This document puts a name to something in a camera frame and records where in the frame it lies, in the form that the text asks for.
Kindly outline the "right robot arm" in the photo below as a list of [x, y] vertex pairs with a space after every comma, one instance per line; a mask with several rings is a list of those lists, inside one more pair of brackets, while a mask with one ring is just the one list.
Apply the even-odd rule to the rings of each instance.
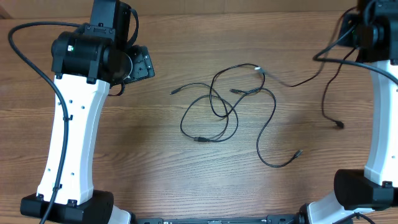
[[369, 157], [363, 169], [340, 169], [333, 191], [305, 204], [297, 223], [351, 223], [397, 206], [397, 1], [358, 1], [345, 14], [338, 40], [314, 61], [369, 70], [374, 93]]

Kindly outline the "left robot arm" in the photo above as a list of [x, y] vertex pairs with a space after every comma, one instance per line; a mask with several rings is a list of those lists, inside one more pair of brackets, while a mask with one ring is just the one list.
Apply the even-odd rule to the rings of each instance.
[[41, 222], [134, 223], [111, 192], [93, 186], [93, 155], [101, 111], [110, 89], [155, 71], [145, 46], [129, 32], [137, 12], [121, 1], [96, 0], [90, 21], [74, 24], [52, 44], [55, 114], [45, 171], [36, 193], [21, 201], [23, 215]]

